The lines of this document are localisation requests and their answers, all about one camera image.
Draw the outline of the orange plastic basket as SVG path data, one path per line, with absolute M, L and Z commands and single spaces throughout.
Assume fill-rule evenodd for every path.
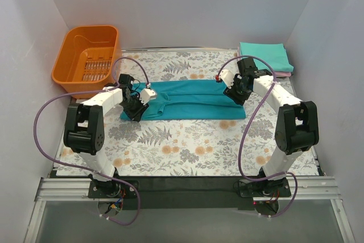
M 62 43 L 52 79 L 77 100 L 89 99 L 113 83 L 115 61 L 121 56 L 118 29 L 111 25 L 80 26 Z

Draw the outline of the aluminium frame rail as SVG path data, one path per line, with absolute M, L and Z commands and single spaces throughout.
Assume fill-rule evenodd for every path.
M 353 232 L 342 205 L 342 195 L 331 176 L 299 176 L 295 200 L 330 200 L 344 242 L 354 242 Z M 35 242 L 47 201 L 87 201 L 87 178 L 41 179 L 25 242 Z

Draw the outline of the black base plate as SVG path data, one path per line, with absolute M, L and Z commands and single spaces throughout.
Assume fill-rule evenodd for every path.
M 88 198 L 111 200 L 124 194 L 123 209 L 237 208 L 253 210 L 255 197 L 290 197 L 287 179 L 249 182 L 239 176 L 124 176 L 102 190 L 89 185 Z

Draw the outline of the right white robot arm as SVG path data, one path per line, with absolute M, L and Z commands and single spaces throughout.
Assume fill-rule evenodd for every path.
M 289 169 L 302 153 L 319 142 L 317 106 L 286 91 L 270 65 L 258 69 L 257 57 L 243 55 L 235 60 L 238 73 L 221 67 L 216 75 L 216 81 L 226 85 L 224 95 L 242 106 L 255 93 L 262 98 L 259 106 L 268 103 L 277 115 L 276 147 L 271 158 L 257 176 L 243 174 L 235 189 L 240 197 L 266 197 L 269 201 L 289 197 L 292 193 L 287 180 Z

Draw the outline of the floral table mat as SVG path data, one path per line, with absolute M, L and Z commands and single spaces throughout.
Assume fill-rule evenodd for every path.
M 129 52 L 120 71 L 151 83 L 210 80 L 224 65 L 236 71 L 235 51 Z M 276 114 L 259 107 L 253 122 L 173 120 L 131 122 L 115 107 L 104 118 L 104 151 L 121 175 L 256 175 L 275 149 Z

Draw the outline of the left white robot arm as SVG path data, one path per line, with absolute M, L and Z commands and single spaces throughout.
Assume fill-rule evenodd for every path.
M 157 93 L 151 84 L 140 92 L 133 91 L 134 78 L 121 74 L 118 86 L 109 85 L 92 98 L 68 106 L 63 141 L 77 153 L 91 169 L 90 179 L 96 190 L 107 197 L 119 197 L 122 186 L 113 180 L 118 176 L 116 168 L 108 160 L 103 145 L 105 142 L 104 116 L 120 105 L 127 118 L 139 122 Z

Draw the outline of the teal t shirt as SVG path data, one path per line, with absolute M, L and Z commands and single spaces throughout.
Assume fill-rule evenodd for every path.
M 143 121 L 242 120 L 243 106 L 223 94 L 225 86 L 214 80 L 153 82 L 157 97 L 142 115 Z

